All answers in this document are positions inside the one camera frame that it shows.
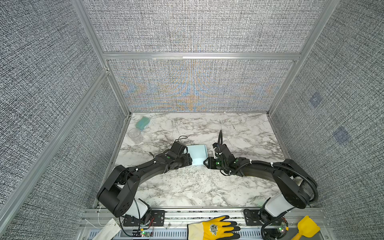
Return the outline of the light blue paper box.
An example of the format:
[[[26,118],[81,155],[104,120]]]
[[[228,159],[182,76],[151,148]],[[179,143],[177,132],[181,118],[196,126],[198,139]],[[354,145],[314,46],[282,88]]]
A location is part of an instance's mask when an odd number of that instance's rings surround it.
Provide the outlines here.
[[[204,161],[208,158],[208,151],[206,145],[190,145],[187,146],[188,153],[192,158],[192,165],[203,165]]]

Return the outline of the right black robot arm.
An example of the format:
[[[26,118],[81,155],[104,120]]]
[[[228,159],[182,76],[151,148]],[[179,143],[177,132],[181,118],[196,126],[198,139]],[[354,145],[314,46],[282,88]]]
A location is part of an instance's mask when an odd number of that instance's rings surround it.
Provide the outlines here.
[[[219,170],[225,176],[256,177],[277,184],[280,193],[261,207],[264,220],[279,217],[294,208],[305,209],[319,198],[316,181],[294,160],[265,162],[236,158],[227,145],[215,143],[214,156],[204,161],[208,169]]]

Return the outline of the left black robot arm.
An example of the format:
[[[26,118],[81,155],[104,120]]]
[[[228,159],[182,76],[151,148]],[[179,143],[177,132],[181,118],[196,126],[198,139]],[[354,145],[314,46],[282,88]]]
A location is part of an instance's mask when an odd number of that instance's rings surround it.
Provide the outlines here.
[[[188,167],[192,163],[188,147],[174,141],[170,149],[154,156],[151,161],[136,167],[115,167],[99,189],[97,200],[117,218],[131,215],[141,219],[149,207],[140,207],[135,198],[138,187],[157,175]]]

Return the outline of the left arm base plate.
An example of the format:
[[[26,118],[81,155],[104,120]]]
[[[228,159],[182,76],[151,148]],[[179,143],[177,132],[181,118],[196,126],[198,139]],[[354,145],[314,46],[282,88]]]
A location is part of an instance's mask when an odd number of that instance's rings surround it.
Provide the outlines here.
[[[164,221],[164,210],[150,210],[146,214],[144,214],[144,216],[141,218],[141,222],[139,222],[139,219],[135,218],[134,216],[125,215],[123,226],[138,228],[139,225],[141,225],[141,227],[147,228],[147,226],[149,226],[149,223],[152,223],[151,226],[163,227]]]

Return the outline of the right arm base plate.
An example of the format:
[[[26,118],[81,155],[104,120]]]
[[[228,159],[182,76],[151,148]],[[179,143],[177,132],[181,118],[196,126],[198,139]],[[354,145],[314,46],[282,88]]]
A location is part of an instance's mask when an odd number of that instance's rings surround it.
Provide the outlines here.
[[[247,227],[255,227],[265,232],[273,232],[283,234],[289,227],[285,218],[285,213],[276,217],[262,209],[245,209],[243,210],[244,220]]]

